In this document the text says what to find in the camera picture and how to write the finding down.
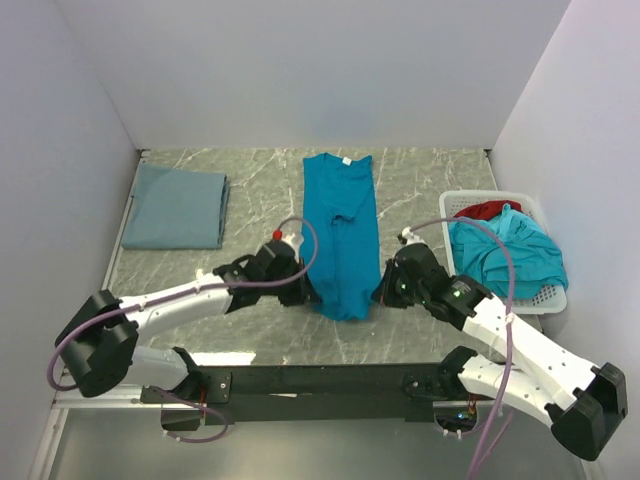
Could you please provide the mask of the bright blue t shirt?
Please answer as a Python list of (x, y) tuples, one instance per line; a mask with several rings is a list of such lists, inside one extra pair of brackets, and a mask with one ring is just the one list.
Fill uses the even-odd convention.
[(308, 278), (334, 321), (364, 320), (381, 281), (373, 157), (321, 153), (303, 160), (304, 243)]

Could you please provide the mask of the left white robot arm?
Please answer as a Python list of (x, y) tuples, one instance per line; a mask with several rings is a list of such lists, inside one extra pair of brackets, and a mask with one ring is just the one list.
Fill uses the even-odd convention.
[(274, 297), (284, 306), (317, 300), (300, 255), (299, 233), (275, 231), (257, 253), (244, 255), (196, 280), (158, 292), (117, 298), (108, 289), (90, 296), (55, 340), (85, 398), (124, 380), (174, 390), (194, 376), (195, 364), (178, 350), (145, 347), (149, 338), (205, 317), (222, 316)]

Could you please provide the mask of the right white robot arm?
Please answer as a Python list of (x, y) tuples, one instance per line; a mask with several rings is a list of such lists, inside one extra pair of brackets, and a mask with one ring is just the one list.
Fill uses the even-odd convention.
[(424, 307), (435, 319), (504, 356), (499, 365), (457, 347), (439, 366), (446, 392), (500, 397), (548, 427), (575, 456), (596, 460), (628, 413), (624, 373), (598, 366), (554, 343), (468, 276), (451, 276), (422, 241), (404, 240), (387, 261), (376, 302)]

